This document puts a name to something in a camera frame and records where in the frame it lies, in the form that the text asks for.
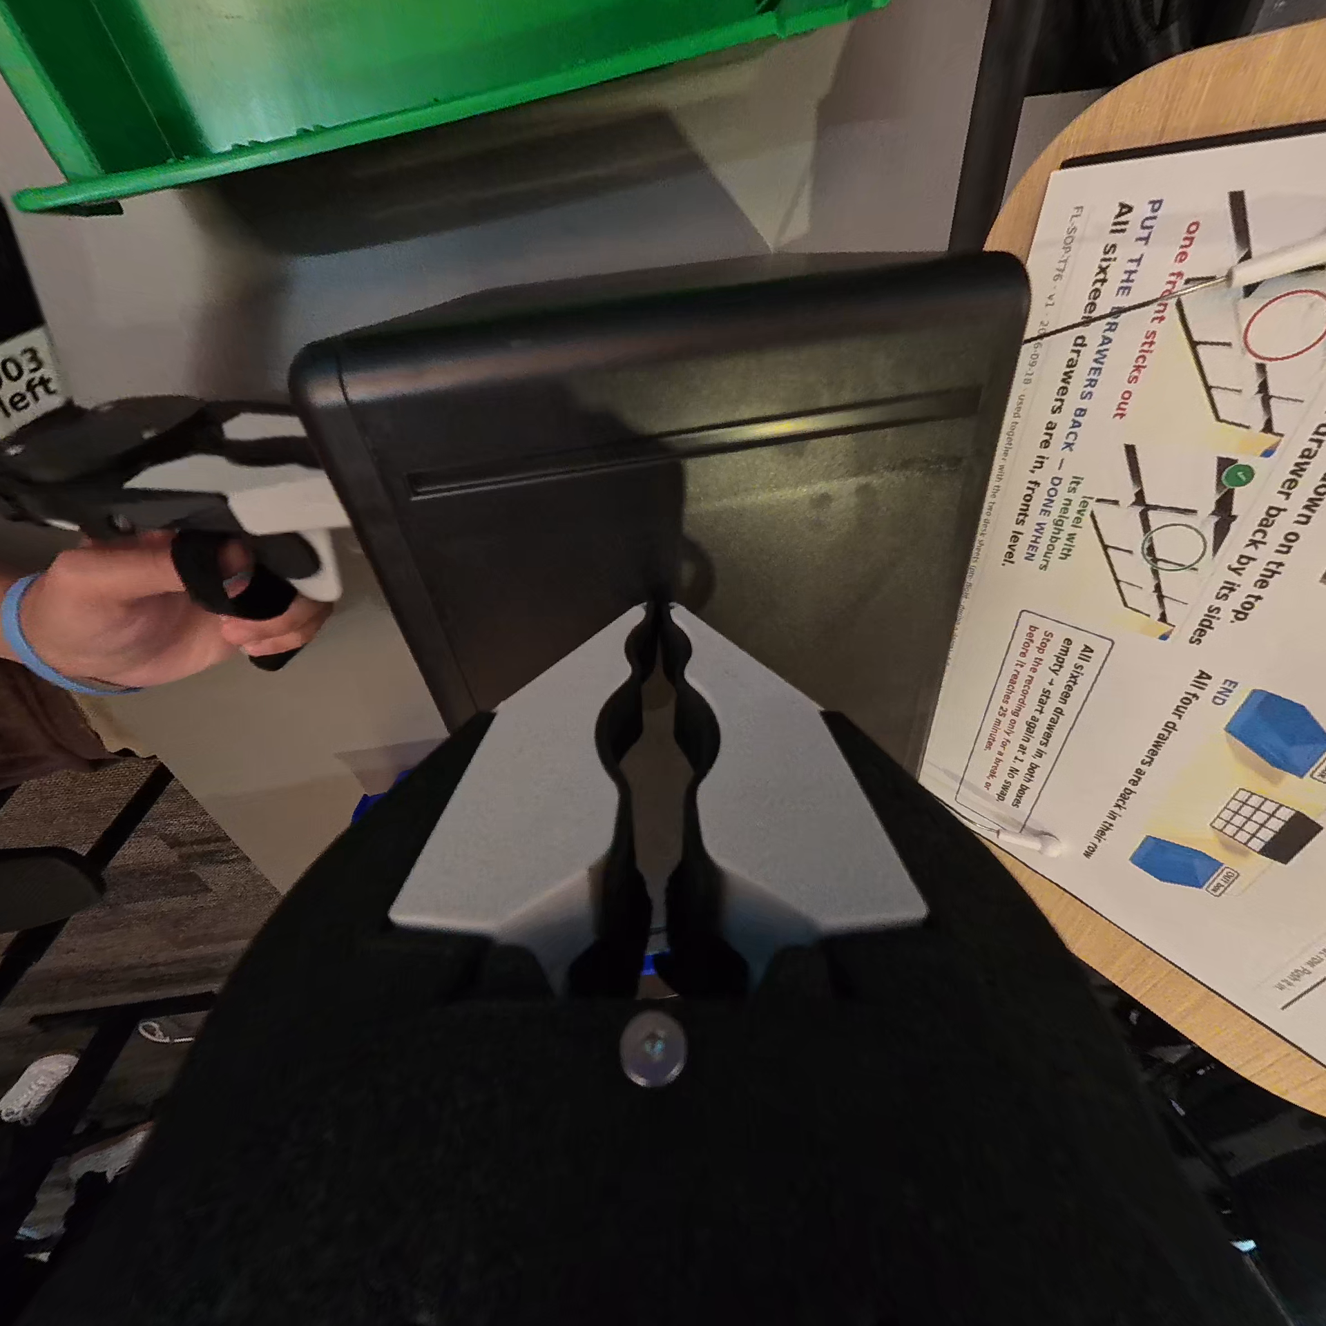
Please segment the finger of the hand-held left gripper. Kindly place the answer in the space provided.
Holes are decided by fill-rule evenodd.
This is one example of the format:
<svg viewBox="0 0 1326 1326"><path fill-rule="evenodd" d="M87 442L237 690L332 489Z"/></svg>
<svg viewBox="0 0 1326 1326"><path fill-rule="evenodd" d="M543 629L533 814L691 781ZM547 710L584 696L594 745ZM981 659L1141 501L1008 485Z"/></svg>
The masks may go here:
<svg viewBox="0 0 1326 1326"><path fill-rule="evenodd" d="M221 495L247 532L334 530L334 485L298 463L243 465L229 457L178 457L128 481L130 489Z"/></svg>
<svg viewBox="0 0 1326 1326"><path fill-rule="evenodd" d="M231 463L312 463L314 445L292 412L211 412L207 455Z"/></svg>

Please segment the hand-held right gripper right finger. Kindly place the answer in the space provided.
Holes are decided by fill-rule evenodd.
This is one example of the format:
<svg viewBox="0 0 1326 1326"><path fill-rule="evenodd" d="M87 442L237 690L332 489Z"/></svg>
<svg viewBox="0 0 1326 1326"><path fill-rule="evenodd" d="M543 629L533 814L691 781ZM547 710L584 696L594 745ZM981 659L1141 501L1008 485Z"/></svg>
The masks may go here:
<svg viewBox="0 0 1326 1326"><path fill-rule="evenodd" d="M927 919L827 712L687 607L657 627L689 767L661 978L744 996L787 949Z"/></svg>

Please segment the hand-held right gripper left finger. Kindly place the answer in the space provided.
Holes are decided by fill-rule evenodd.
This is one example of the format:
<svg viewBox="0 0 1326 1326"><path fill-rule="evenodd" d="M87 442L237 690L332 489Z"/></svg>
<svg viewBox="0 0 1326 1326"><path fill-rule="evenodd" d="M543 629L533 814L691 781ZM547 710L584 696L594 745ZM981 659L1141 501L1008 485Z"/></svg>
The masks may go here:
<svg viewBox="0 0 1326 1326"><path fill-rule="evenodd" d="M389 921L523 949L556 992L633 992L653 903L624 755L657 613L635 605L501 702Z"/></svg>

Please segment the black drawer cabinet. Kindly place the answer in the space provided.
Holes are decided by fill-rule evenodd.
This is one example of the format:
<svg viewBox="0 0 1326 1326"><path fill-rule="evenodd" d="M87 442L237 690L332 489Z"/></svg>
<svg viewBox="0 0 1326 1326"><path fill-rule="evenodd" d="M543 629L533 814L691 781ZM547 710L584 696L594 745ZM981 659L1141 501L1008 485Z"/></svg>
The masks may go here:
<svg viewBox="0 0 1326 1326"><path fill-rule="evenodd" d="M290 394L446 730L669 593L918 773L1030 276L1006 252L493 290Z"/></svg>

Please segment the person's left hand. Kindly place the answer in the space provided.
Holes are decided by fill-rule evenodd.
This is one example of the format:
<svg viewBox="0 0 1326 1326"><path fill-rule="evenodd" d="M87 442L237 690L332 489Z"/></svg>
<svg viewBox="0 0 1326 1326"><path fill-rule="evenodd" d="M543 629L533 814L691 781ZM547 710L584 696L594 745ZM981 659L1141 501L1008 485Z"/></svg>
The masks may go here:
<svg viewBox="0 0 1326 1326"><path fill-rule="evenodd" d="M61 633L114 657L116 672L142 688L209 670L233 657L274 657L314 639L334 607L296 595L268 621L225 617L197 605L174 566L174 530L93 540L59 552L30 597L45 617L36 639Z"/></svg>

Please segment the blue plastic bin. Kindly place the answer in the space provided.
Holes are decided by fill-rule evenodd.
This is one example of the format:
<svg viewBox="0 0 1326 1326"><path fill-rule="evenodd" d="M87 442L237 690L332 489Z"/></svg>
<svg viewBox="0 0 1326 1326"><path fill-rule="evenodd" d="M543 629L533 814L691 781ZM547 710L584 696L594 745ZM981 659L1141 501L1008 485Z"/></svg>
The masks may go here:
<svg viewBox="0 0 1326 1326"><path fill-rule="evenodd" d="M373 809L375 805L379 805L379 803L381 803L381 801L383 801L383 799L385 799L385 797L387 797L399 783L403 783L412 771L414 771L412 767L401 769L401 771L395 773L395 775L391 777L391 781L389 781L383 789L379 789L377 793L363 793L363 795L359 797L359 801L357 801L353 813L351 813L349 822L355 824L355 822L359 822L365 814L369 814L371 809Z"/></svg>

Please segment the blue wristband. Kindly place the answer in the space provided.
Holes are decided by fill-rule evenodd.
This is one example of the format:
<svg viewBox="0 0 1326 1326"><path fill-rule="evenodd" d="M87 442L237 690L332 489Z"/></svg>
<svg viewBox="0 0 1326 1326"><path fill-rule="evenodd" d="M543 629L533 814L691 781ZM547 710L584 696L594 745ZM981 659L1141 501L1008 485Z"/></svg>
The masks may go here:
<svg viewBox="0 0 1326 1326"><path fill-rule="evenodd" d="M142 692L142 684L116 672L113 655L97 653L93 645L65 639L61 633L36 639L36 627L49 623L30 613L30 597L43 578L43 572L30 572L4 590L2 655L38 680L77 698L122 698Z"/></svg>

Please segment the person's brown clothing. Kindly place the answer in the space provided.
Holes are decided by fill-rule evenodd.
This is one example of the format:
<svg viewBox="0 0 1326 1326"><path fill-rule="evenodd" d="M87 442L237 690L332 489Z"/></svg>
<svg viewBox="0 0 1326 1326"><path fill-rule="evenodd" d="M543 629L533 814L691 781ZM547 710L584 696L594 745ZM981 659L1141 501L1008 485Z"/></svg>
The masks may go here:
<svg viewBox="0 0 1326 1326"><path fill-rule="evenodd" d="M71 694L2 661L2 789L114 759Z"/></svg>

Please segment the green plastic bin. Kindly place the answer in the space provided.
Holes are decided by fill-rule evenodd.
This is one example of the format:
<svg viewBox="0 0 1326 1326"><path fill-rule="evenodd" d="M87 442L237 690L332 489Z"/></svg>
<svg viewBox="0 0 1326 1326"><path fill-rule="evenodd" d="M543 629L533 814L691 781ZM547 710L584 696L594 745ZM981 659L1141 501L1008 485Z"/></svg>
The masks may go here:
<svg viewBox="0 0 1326 1326"><path fill-rule="evenodd" d="M2 78L61 173L122 201L584 90L884 2L4 2Z"/></svg>

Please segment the black chair foot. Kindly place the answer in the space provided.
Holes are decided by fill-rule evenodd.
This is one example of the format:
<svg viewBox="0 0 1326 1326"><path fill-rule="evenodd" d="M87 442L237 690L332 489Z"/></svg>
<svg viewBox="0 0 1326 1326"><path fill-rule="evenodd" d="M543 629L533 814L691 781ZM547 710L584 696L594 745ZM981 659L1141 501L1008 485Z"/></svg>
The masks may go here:
<svg viewBox="0 0 1326 1326"><path fill-rule="evenodd" d="M79 852L2 848L2 935L65 923L103 897L103 874Z"/></svg>

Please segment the white sneaker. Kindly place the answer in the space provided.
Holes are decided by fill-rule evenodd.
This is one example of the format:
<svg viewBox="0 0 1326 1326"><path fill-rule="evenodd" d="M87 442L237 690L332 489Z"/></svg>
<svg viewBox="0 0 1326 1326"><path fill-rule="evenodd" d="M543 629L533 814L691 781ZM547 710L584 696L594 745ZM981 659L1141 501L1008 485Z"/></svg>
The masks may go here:
<svg viewBox="0 0 1326 1326"><path fill-rule="evenodd" d="M2 1095L2 1124L32 1126L77 1065L75 1051L55 1051L28 1063Z"/></svg>
<svg viewBox="0 0 1326 1326"><path fill-rule="evenodd" d="M144 1120L122 1134L59 1158L20 1221L18 1245L24 1251L40 1251L71 1235L75 1223L91 1215L109 1197L114 1182L134 1166L154 1128L154 1120Z"/></svg>

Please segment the black pole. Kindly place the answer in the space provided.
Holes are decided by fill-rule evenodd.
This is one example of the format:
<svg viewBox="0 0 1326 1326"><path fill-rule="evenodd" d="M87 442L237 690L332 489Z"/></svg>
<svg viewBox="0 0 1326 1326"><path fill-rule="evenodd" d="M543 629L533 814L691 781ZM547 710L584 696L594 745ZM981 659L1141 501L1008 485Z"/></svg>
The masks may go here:
<svg viewBox="0 0 1326 1326"><path fill-rule="evenodd" d="M991 2L971 98L949 252L979 250L1004 197L1046 2Z"/></svg>

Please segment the black metal frame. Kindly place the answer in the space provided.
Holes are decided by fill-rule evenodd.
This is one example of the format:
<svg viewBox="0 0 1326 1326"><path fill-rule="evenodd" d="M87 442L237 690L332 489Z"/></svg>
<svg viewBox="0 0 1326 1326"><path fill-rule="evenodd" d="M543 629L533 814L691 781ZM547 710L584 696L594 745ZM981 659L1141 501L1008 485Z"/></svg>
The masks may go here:
<svg viewBox="0 0 1326 1326"><path fill-rule="evenodd" d="M105 895L65 923L2 935L2 1041L81 1039L122 1004L215 992L233 964L235 854L154 759L57 773L2 795L2 848L63 846Z"/></svg>

